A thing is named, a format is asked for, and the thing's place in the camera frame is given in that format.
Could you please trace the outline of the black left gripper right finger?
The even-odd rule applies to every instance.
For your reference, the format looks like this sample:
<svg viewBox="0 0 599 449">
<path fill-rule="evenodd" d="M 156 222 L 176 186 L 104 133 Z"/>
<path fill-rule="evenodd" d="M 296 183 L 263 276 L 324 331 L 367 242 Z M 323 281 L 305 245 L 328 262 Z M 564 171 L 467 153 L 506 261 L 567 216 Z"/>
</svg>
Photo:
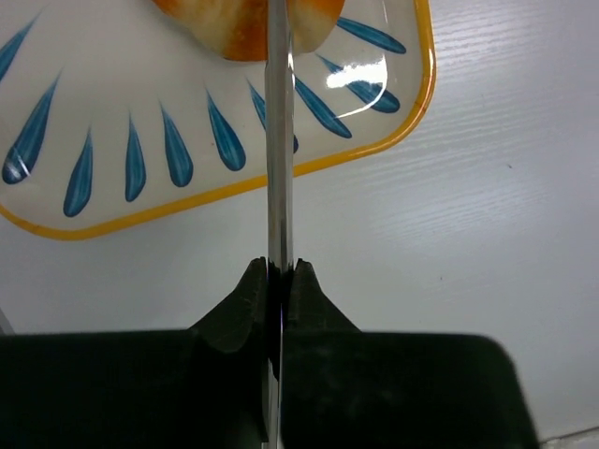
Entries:
<svg viewBox="0 0 599 449">
<path fill-rule="evenodd" d="M 535 448 L 516 367 L 472 334 L 367 332 L 297 263 L 282 343 L 286 448 Z"/>
</svg>

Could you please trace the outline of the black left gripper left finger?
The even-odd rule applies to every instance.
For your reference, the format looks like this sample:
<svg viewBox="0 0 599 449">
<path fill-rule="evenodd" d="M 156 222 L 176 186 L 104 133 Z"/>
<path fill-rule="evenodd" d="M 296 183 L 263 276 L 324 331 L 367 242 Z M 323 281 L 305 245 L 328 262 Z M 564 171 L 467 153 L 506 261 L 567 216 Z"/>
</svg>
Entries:
<svg viewBox="0 0 599 449">
<path fill-rule="evenodd" d="M 1 339 L 5 448 L 258 448 L 268 438 L 266 262 L 184 329 Z"/>
</svg>

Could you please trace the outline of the round golden bread roll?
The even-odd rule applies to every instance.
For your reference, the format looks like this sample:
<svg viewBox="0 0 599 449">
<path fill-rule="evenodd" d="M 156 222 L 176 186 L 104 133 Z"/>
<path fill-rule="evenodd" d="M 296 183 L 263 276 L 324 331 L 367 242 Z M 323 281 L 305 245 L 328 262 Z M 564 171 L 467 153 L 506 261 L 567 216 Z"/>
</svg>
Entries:
<svg viewBox="0 0 599 449">
<path fill-rule="evenodd" d="M 167 17 L 204 48 L 235 62 L 268 59 L 268 3 L 263 0 L 156 0 Z M 286 3 L 293 52 L 316 51 L 341 16 L 344 0 L 299 0 Z"/>
</svg>

